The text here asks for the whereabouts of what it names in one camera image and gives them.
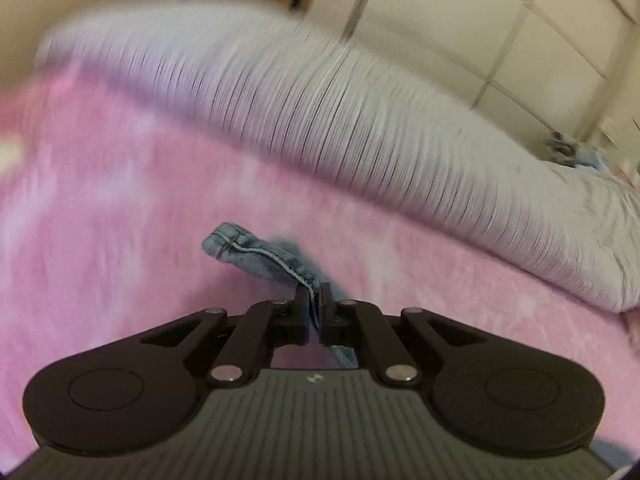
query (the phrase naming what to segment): denim fabric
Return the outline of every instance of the denim fabric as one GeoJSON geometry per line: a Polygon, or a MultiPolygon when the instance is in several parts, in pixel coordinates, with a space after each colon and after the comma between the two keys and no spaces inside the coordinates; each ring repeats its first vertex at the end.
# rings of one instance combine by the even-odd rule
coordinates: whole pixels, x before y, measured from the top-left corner
{"type": "MultiPolygon", "coordinates": [[[[220,262],[233,264],[258,278],[283,283],[292,288],[298,284],[306,287],[311,295],[311,322],[316,330],[320,328],[320,284],[331,280],[300,253],[296,244],[286,240],[267,242],[237,224],[224,222],[202,242],[202,248],[220,262]]],[[[332,292],[337,301],[346,297],[334,283],[332,292]]],[[[343,367],[358,367],[353,349],[332,346],[332,350],[343,367]]]]}
{"type": "Polygon", "coordinates": [[[629,450],[624,449],[620,444],[597,437],[591,441],[589,448],[613,469],[631,466],[634,460],[637,459],[637,457],[634,457],[629,450]]]}

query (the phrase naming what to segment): pink fabric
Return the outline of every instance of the pink fabric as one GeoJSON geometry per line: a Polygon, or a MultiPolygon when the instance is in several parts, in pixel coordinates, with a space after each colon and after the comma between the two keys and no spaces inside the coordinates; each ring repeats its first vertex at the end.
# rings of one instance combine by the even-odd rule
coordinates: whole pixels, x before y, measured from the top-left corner
{"type": "Polygon", "coordinates": [[[388,314],[422,306],[577,360],[607,394],[598,434],[640,450],[640,363],[619,317],[74,70],[0,96],[4,132],[28,154],[0,182],[0,469],[35,448],[20,400],[41,367],[201,308],[239,313],[282,293],[204,255],[200,242],[222,221],[295,240],[388,314]]]}
{"type": "Polygon", "coordinates": [[[640,352],[640,307],[625,312],[625,320],[629,330],[629,343],[636,352],[640,352]]]}

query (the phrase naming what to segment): jeans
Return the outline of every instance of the jeans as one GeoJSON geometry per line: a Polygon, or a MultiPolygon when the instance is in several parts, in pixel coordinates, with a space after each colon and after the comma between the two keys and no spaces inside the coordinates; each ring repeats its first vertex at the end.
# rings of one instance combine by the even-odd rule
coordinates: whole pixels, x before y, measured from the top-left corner
{"type": "MultiPolygon", "coordinates": [[[[311,296],[310,321],[315,330],[321,327],[322,313],[319,291],[322,282],[330,282],[318,267],[306,259],[296,244],[286,240],[267,242],[236,224],[220,224],[203,242],[202,248],[220,262],[233,264],[238,269],[264,280],[283,283],[292,288],[303,285],[311,296]]],[[[345,294],[332,283],[334,300],[345,299],[345,294]]],[[[353,349],[332,346],[340,364],[345,368],[357,368],[353,349]]]]}

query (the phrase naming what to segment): white comforter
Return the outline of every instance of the white comforter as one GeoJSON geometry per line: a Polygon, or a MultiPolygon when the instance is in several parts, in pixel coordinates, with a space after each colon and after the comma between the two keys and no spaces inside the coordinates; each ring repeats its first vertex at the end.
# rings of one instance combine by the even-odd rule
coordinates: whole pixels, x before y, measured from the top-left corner
{"type": "Polygon", "coordinates": [[[620,312],[640,301],[632,190],[539,162],[437,86],[275,8],[110,7],[55,29],[40,59],[79,60],[594,306],[620,312]]]}

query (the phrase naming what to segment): logo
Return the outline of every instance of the logo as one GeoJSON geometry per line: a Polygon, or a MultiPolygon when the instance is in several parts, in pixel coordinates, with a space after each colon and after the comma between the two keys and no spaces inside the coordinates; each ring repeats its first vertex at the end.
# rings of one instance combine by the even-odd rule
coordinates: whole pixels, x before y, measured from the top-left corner
{"type": "Polygon", "coordinates": [[[324,376],[318,373],[315,373],[313,375],[306,376],[306,380],[309,381],[311,384],[318,384],[324,381],[324,376]]]}

